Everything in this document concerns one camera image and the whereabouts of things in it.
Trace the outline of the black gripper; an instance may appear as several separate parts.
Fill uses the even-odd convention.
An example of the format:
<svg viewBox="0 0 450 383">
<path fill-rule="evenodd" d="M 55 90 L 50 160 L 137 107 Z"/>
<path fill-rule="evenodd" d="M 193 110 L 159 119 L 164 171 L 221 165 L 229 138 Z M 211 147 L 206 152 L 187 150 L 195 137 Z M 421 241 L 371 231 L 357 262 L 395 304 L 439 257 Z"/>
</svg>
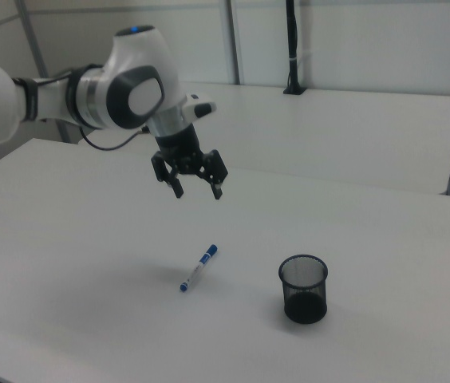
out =
<svg viewBox="0 0 450 383">
<path fill-rule="evenodd" d="M 228 170 L 217 150 L 204 153 L 193 124 L 171 135 L 157 137 L 159 151 L 152 157 L 156 178 L 168 182 L 177 199 L 184 194 L 178 175 L 194 175 L 205 180 L 215 199 L 223 195 L 222 182 Z"/>
</svg>

